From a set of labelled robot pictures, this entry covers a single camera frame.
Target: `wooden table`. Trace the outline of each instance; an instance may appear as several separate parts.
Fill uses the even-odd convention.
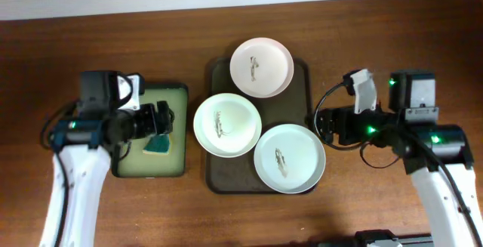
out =
[[[209,61],[259,36],[280,41],[310,65],[314,103],[343,74],[368,68],[386,109],[392,71],[433,70],[439,122],[466,131],[481,201],[480,0],[344,0],[20,20],[0,23],[0,244],[38,245],[52,186],[52,154],[38,145],[38,133],[48,114],[78,97],[81,71],[116,69],[152,82],[184,82],[192,118],[207,92]],[[351,102],[338,91],[326,106]],[[107,175],[95,245],[268,245],[369,229],[429,232],[401,162],[373,170],[357,152],[326,150],[326,172],[309,195],[220,196],[205,185],[205,152],[189,132],[181,178]],[[389,150],[368,155],[393,160]]]

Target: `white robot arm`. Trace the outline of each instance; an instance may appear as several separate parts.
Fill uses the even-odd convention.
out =
[[[80,100],[56,113],[63,117],[47,138],[45,131],[54,118],[44,126],[42,145],[54,151],[54,185],[41,247],[92,246],[112,154],[130,140],[173,130],[167,102],[157,102],[156,111],[152,103],[140,104],[140,94],[143,79],[138,74],[84,72]]]
[[[343,86],[355,95],[355,105],[320,110],[325,98]],[[376,95],[372,74],[366,69],[346,74],[315,110],[314,128],[322,142],[336,150],[359,148],[366,164],[367,145],[391,146],[403,159],[406,174],[423,203],[434,245],[481,246],[483,222],[476,198],[474,160],[461,128],[436,125],[439,108],[435,105],[434,74],[414,70],[392,73],[389,108],[394,113],[383,112],[376,104]],[[351,146],[333,145],[334,133],[339,134],[339,144]],[[399,246],[392,240],[388,243]]]
[[[101,146],[69,145],[53,161],[54,185],[40,246],[55,246],[57,236],[59,246],[92,246],[100,192],[111,163],[109,153]]]

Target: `green led light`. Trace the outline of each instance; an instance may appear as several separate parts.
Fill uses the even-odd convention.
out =
[[[371,127],[371,126],[369,126],[369,127],[368,127],[368,134],[372,134],[372,133],[374,133],[374,132],[376,132],[376,131],[377,131],[377,129],[376,129],[376,128]]]
[[[440,143],[441,142],[441,138],[439,138],[438,136],[431,136],[431,141],[433,143]]]

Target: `green sponge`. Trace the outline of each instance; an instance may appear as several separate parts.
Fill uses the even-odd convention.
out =
[[[152,155],[168,155],[171,150],[171,135],[160,134],[151,137],[148,144],[144,147],[143,153]]]

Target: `cable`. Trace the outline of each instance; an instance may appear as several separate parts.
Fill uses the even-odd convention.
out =
[[[395,130],[400,134],[402,137],[405,137],[411,141],[413,141],[420,149],[422,149],[428,159],[430,159],[433,162],[436,162],[442,169],[443,173],[445,173],[446,177],[448,178],[448,181],[451,185],[451,189],[453,190],[453,193],[456,197],[456,200],[458,201],[458,205],[460,206],[461,212],[465,216],[466,222],[468,223],[469,229],[471,230],[476,244],[478,247],[482,247],[481,243],[481,238],[478,234],[478,231],[475,226],[475,222],[471,218],[471,211],[469,208],[466,206],[463,197],[461,196],[461,192],[458,189],[458,186],[456,185],[456,182],[454,181],[453,177],[451,176],[451,173],[448,171],[448,168],[446,168],[446,165],[443,163],[443,161],[438,158],[434,152],[427,146],[425,145],[421,139],[418,137],[414,136],[413,134],[408,133],[407,131],[404,131],[400,128],[395,128]]]
[[[40,145],[47,150],[50,150],[52,146],[50,144],[45,143],[45,132],[48,129],[48,126],[59,116],[65,116],[68,113],[73,113],[76,106],[77,106],[78,100],[74,100],[73,102],[70,102],[61,108],[57,110],[44,124],[44,127],[42,127],[42,130],[40,132]],[[62,235],[63,235],[63,230],[66,224],[66,218],[67,218],[67,209],[69,207],[69,178],[67,177],[67,172],[66,168],[62,163],[62,160],[59,157],[60,152],[54,152],[54,156],[57,158],[57,161],[59,162],[60,165],[60,170],[62,171],[62,176],[63,176],[63,188],[64,188],[64,194],[63,194],[63,205],[62,205],[62,213],[60,215],[60,223],[59,223],[59,228],[57,229],[57,237],[55,239],[54,246],[59,247],[60,242],[62,241]]]
[[[46,149],[50,150],[51,146],[50,144],[45,143],[45,132],[47,131],[48,126],[60,115],[65,115],[67,113],[73,112],[76,105],[78,103],[78,100],[74,100],[73,102],[70,102],[61,108],[59,108],[44,124],[44,127],[42,127],[42,130],[40,131],[40,145]]]
[[[391,163],[389,163],[388,165],[385,165],[385,166],[374,166],[374,165],[371,165],[371,164],[369,164],[369,162],[368,162],[368,161],[365,159],[365,157],[364,157],[364,149],[365,149],[365,147],[366,147],[367,145],[371,145],[371,142],[366,141],[366,142],[364,142],[364,143],[362,144],[361,149],[359,149],[359,155],[360,155],[360,157],[361,157],[362,161],[363,161],[363,162],[364,162],[366,165],[368,165],[369,167],[371,167],[371,168],[388,168],[388,167],[390,167],[390,166],[392,166],[392,165],[396,164],[396,163],[397,163],[397,161],[399,161],[399,160],[400,160],[400,158],[398,157],[398,158],[397,158],[397,159],[395,159],[393,162],[391,162]]]
[[[64,227],[66,226],[66,217],[67,217],[67,209],[69,206],[69,179],[67,177],[67,171],[66,168],[64,167],[62,160],[60,160],[59,153],[54,153],[54,155],[57,157],[57,160],[59,161],[60,164],[60,169],[62,170],[62,175],[63,175],[63,205],[62,205],[62,213],[60,215],[60,223],[59,223],[59,228],[57,230],[57,238],[55,239],[55,247],[60,246],[60,242],[62,241],[62,235],[63,235],[63,230]]]
[[[121,157],[119,157],[119,161],[123,160],[126,156],[128,156],[129,154],[129,151],[131,150],[131,141],[129,141],[128,143],[128,148],[126,149],[126,153],[124,153],[124,155],[122,155]]]
[[[317,104],[317,107],[315,108],[315,111],[314,111],[314,125],[313,126],[314,126],[314,129],[315,129],[315,133],[320,137],[320,139],[322,140],[322,143],[323,144],[325,144],[325,145],[327,145],[330,148],[335,149],[335,150],[348,151],[348,150],[355,150],[355,149],[359,148],[360,146],[362,146],[363,142],[358,143],[356,145],[348,146],[348,147],[339,147],[337,145],[333,145],[333,144],[328,143],[325,140],[324,136],[318,131],[318,128],[317,128],[317,115],[318,115],[318,111],[320,110],[320,107],[322,106],[322,104],[325,102],[325,99],[330,94],[332,94],[338,88],[341,88],[343,86],[344,86],[344,83],[341,82],[341,83],[335,85],[334,87],[332,87],[331,89],[329,89],[327,92],[325,92],[324,96],[322,97],[322,99],[320,99],[320,101]]]

